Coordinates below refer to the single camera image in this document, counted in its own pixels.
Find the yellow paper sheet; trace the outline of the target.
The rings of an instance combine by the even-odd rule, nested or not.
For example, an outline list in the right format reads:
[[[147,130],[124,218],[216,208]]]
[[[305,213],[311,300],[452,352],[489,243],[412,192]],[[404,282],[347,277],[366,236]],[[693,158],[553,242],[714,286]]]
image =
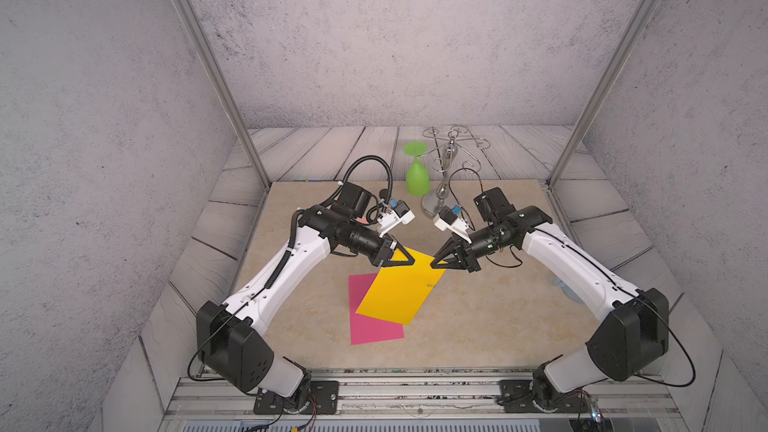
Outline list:
[[[356,307],[357,314],[401,325],[412,322],[445,270],[433,269],[429,255],[410,248],[406,251],[414,264],[381,268]]]

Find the magenta paper sheet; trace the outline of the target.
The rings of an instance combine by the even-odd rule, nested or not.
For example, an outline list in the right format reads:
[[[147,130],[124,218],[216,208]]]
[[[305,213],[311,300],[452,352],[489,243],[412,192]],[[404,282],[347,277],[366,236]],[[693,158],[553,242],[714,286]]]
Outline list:
[[[357,313],[358,307],[375,278],[376,274],[348,277],[350,342],[352,345],[398,340],[405,337],[404,328],[401,324]]]

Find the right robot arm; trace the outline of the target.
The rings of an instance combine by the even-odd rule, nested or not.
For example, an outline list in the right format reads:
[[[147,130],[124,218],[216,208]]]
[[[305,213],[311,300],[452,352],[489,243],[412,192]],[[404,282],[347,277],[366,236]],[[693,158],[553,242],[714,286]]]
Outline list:
[[[480,259],[514,247],[546,266],[600,324],[577,351],[541,364],[532,375],[534,402],[554,410],[571,393],[611,379],[622,382],[669,349],[669,302],[655,288],[641,290],[600,264],[535,206],[515,208],[500,188],[475,197],[486,227],[471,232],[458,207],[444,206],[435,226],[451,238],[435,254],[437,269],[476,272]]]

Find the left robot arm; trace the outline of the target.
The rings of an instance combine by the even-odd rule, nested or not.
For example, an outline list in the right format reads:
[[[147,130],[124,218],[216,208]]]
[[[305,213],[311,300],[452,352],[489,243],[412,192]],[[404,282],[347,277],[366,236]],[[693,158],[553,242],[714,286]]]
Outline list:
[[[331,199],[296,210],[286,244],[240,290],[222,303],[206,302],[197,312],[195,358],[243,393],[264,389],[300,409],[310,395],[311,375],[293,361],[278,357],[264,334],[279,309],[307,274],[337,246],[368,258],[374,267],[410,266],[409,253],[391,231],[414,214],[404,201],[383,200],[388,211],[374,226],[361,222],[371,194],[349,182]]]

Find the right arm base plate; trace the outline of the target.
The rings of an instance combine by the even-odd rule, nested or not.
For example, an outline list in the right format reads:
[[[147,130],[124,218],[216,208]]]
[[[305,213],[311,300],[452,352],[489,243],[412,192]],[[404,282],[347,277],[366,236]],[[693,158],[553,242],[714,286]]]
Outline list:
[[[499,388],[495,402],[505,413],[577,414],[589,409],[588,399],[579,389],[560,393],[540,387],[531,379],[502,380]]]

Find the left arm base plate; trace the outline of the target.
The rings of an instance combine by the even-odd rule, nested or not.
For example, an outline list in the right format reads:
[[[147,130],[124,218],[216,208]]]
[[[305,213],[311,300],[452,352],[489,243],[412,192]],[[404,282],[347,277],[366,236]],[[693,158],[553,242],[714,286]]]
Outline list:
[[[260,389],[256,394],[255,415],[334,415],[337,412],[340,384],[335,380],[304,380],[292,395],[282,397]]]

